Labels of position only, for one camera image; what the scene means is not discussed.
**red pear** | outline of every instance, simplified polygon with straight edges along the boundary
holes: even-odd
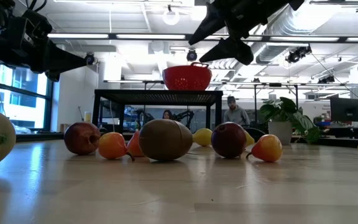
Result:
[[[248,159],[250,155],[253,155],[265,162],[275,162],[281,158],[282,154],[283,147],[278,137],[273,134],[266,134],[259,139],[246,158]]]
[[[106,159],[117,159],[128,155],[134,161],[134,157],[128,152],[125,139],[119,133],[106,133],[99,140],[99,154]]]
[[[144,157],[139,146],[139,133],[140,131],[136,131],[128,143],[128,152],[130,152],[134,157]]]

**potted plant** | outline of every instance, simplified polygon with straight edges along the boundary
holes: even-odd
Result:
[[[276,135],[282,144],[289,144],[292,137],[292,128],[305,136],[309,143],[319,138],[319,129],[309,117],[302,115],[302,108],[296,109],[296,104],[285,97],[279,100],[267,100],[260,108],[264,122],[268,123],[269,134]]]

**red apple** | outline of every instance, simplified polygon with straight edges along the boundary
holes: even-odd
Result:
[[[67,149],[77,155],[88,155],[99,147],[100,132],[98,127],[87,122],[72,124],[65,132]]]

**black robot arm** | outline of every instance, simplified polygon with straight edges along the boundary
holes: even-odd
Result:
[[[183,120],[183,118],[186,118],[186,117],[189,117],[189,119],[187,120],[187,123],[186,123],[186,127],[188,129],[190,129],[190,123],[194,117],[194,112],[188,110],[188,111],[182,112],[180,114],[174,114],[174,115],[172,115],[172,120],[180,122]]]
[[[141,127],[140,125],[140,116],[143,115],[143,125],[145,125],[147,122],[154,120],[154,117],[149,114],[146,113],[144,110],[136,110],[135,111],[137,114],[137,120],[139,122],[139,127]]]

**desk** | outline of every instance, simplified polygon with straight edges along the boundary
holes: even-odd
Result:
[[[205,106],[206,128],[211,128],[211,106],[215,104],[215,126],[222,123],[222,91],[95,90],[92,123],[99,120],[101,97],[119,105],[119,132],[124,127],[125,105]]]
[[[353,127],[337,127],[337,128],[328,128],[329,131],[325,133],[326,135],[334,135],[339,137],[349,137],[358,139],[358,128]]]

